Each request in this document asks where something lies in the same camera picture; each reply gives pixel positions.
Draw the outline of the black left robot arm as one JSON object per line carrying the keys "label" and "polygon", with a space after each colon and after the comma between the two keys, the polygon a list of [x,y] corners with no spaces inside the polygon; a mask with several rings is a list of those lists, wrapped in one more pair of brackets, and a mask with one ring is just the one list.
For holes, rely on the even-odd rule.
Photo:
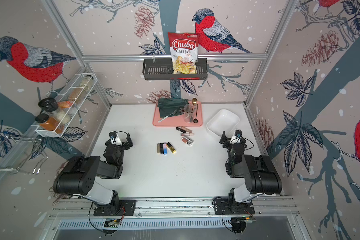
{"label": "black left robot arm", "polygon": [[105,161],[99,156],[72,157],[58,174],[53,191],[56,194],[82,197],[95,206],[94,216],[132,216],[135,200],[120,200],[119,194],[96,181],[117,180],[123,172],[124,154],[133,146],[131,135],[124,131],[109,133],[103,153]]}

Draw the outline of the clear red lipstick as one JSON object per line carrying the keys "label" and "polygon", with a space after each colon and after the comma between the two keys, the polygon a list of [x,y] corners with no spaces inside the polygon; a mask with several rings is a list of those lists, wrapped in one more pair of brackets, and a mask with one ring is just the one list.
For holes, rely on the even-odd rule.
{"label": "clear red lipstick", "polygon": [[182,136],[181,140],[183,143],[187,144],[188,146],[192,146],[194,143],[194,141],[188,138],[187,136]]}

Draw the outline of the black gold lip gloss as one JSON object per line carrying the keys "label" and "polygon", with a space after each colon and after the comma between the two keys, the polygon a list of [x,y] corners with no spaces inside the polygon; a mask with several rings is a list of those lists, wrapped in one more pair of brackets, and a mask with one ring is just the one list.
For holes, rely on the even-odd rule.
{"label": "black gold lip gloss", "polygon": [[185,127],[176,127],[176,130],[178,130],[182,133],[192,133],[193,132],[192,130],[185,128]]}

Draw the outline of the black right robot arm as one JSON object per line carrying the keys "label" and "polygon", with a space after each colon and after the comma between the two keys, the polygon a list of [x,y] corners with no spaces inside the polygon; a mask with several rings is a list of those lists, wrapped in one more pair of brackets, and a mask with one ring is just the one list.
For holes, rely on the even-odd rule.
{"label": "black right robot arm", "polygon": [[282,181],[275,166],[267,155],[254,157],[246,154],[249,139],[243,137],[240,130],[235,130],[231,138],[223,132],[219,143],[227,149],[228,159],[225,163],[226,173],[230,178],[244,179],[244,183],[232,188],[225,203],[228,207],[248,204],[253,199],[267,195],[280,194]]}

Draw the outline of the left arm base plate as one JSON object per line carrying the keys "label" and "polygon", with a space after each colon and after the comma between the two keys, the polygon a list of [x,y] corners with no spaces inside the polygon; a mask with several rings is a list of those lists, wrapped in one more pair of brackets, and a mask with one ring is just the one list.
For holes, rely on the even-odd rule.
{"label": "left arm base plate", "polygon": [[111,202],[107,205],[97,205],[95,207],[95,217],[111,217],[111,216],[133,216],[136,209],[136,200],[118,200],[116,203]]}

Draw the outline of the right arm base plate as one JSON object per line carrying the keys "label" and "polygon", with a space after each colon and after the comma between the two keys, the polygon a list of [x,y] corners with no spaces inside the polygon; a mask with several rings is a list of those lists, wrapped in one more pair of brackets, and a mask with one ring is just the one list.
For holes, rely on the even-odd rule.
{"label": "right arm base plate", "polygon": [[230,202],[228,197],[215,197],[212,200],[216,215],[254,215],[254,205],[250,203]]}

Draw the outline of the white storage box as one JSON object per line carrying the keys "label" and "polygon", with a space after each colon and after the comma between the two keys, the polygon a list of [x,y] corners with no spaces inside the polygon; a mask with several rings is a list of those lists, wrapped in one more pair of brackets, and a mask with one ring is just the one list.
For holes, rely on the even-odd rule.
{"label": "white storage box", "polygon": [[211,136],[220,138],[223,132],[230,134],[235,130],[239,122],[238,115],[227,109],[221,109],[207,122],[206,128]]}

